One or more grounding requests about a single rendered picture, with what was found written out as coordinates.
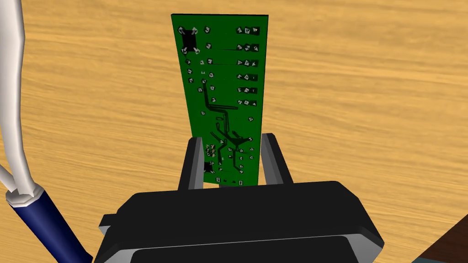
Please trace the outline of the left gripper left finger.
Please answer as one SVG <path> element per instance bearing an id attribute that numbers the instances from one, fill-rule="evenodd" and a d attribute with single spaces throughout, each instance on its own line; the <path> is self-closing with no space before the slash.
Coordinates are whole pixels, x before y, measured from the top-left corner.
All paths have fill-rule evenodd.
<path id="1" fill-rule="evenodd" d="M 204 181 L 204 153 L 201 137 L 188 141 L 186 156 L 177 190 L 202 189 Z"/>

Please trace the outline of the green circuit board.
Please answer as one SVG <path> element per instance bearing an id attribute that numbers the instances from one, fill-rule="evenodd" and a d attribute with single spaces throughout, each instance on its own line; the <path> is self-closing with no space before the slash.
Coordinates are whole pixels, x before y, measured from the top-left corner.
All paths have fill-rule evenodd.
<path id="1" fill-rule="evenodd" d="M 204 182 L 259 180 L 268 15 L 172 14 L 193 137 Z"/>

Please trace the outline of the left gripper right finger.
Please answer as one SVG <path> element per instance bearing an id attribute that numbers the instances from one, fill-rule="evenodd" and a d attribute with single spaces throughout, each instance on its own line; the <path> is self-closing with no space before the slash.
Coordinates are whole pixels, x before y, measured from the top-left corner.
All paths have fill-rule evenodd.
<path id="1" fill-rule="evenodd" d="M 261 134 L 261 160 L 267 185 L 293 184 L 285 158 L 273 133 Z"/>

